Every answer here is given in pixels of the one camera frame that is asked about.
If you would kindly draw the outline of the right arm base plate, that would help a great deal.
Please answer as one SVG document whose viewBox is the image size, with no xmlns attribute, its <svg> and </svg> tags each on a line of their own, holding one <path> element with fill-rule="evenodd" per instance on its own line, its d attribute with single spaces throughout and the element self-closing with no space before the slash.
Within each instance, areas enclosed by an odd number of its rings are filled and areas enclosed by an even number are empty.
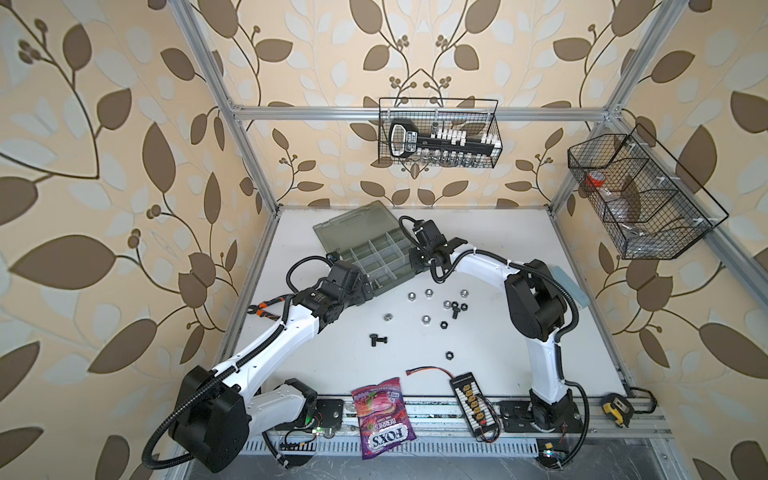
<svg viewBox="0 0 768 480">
<path fill-rule="evenodd" d="M 571 402 L 553 427 L 542 429 L 534 423 L 529 400 L 505 400 L 498 404 L 499 416 L 505 433 L 514 434 L 580 434 L 583 430 L 583 417 L 579 407 Z"/>
</svg>

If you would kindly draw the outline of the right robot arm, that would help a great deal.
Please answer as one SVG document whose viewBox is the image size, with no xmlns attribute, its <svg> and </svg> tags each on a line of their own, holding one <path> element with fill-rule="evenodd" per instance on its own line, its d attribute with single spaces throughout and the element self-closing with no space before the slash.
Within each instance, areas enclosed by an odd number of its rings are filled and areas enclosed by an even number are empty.
<svg viewBox="0 0 768 480">
<path fill-rule="evenodd" d="M 541 431 L 563 423 L 574 401 L 572 384 L 563 373 L 560 341 L 578 325 L 579 312 L 548 265 L 539 259 L 514 262 L 458 237 L 448 240 L 432 220 L 403 215 L 398 224 L 413 245 L 409 258 L 416 272 L 427 271 L 437 284 L 455 272 L 464 273 L 505 293 L 511 323 L 527 342 L 531 421 Z"/>
</svg>

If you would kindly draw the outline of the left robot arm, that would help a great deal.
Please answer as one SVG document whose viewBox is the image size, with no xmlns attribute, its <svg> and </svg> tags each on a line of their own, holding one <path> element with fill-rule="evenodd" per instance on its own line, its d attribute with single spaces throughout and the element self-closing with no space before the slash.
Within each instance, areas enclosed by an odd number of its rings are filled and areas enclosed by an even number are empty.
<svg viewBox="0 0 768 480">
<path fill-rule="evenodd" d="M 196 460 L 210 472 L 226 468 L 256 434 L 297 420 L 315 393 L 300 381 L 262 392 L 264 382 L 300 346 L 352 306 L 373 299 L 358 266 L 327 260 L 328 273 L 303 290 L 278 298 L 283 310 L 256 340 L 210 370 L 183 379 L 174 411 L 150 435 L 141 455 L 149 470 Z"/>
</svg>

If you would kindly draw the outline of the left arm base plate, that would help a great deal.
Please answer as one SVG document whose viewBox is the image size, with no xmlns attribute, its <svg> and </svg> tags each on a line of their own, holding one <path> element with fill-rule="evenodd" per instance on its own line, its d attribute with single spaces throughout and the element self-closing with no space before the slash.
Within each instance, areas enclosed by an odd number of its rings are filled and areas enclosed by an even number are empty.
<svg viewBox="0 0 768 480">
<path fill-rule="evenodd" d="M 323 429 L 338 430 L 343 422 L 344 401 L 339 398 L 319 398 L 308 401 L 298 417 L 276 427 L 279 431 L 313 431 Z"/>
</svg>

